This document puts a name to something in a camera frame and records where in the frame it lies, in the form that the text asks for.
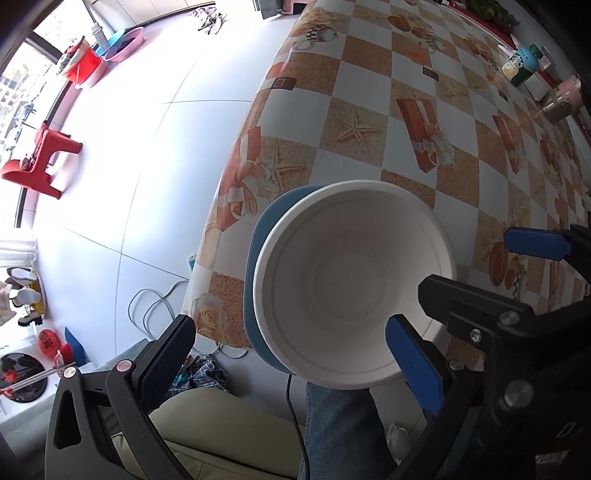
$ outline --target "table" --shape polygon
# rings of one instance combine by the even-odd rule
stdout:
[[[246,258],[261,212],[307,184],[375,179],[431,207],[458,279],[540,314],[582,299],[565,262],[507,252],[511,225],[587,225],[566,122],[500,73],[499,40],[424,0],[316,0],[280,48],[222,175],[182,311],[249,346]]]

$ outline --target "red plastic stool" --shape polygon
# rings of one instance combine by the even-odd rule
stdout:
[[[82,144],[73,141],[69,135],[52,130],[46,123],[43,123],[35,136],[35,145],[36,148],[31,157],[33,164],[30,170],[21,170],[20,160],[9,160],[0,170],[0,177],[59,199],[61,192],[50,185],[51,176],[46,173],[45,169],[55,152],[77,154],[82,150]]]

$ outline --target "jar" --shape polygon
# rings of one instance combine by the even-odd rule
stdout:
[[[501,70],[505,77],[516,87],[530,78],[540,67],[538,59],[544,55],[538,47],[522,47],[506,61]]]
[[[542,111],[552,124],[560,122],[583,106],[581,80],[578,75],[563,81],[540,100]]]

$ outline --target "jeans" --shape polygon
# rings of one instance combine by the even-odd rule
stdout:
[[[384,427],[369,390],[306,386],[304,443],[311,480],[383,480],[392,474]],[[304,461],[298,480],[304,480]]]

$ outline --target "white paper bowl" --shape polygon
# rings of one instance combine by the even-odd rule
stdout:
[[[428,275],[455,278],[452,249],[432,211],[381,181],[328,185],[275,225],[254,274],[256,320],[273,354],[317,385],[354,390],[400,373],[385,341],[403,313],[433,340],[417,286]]]

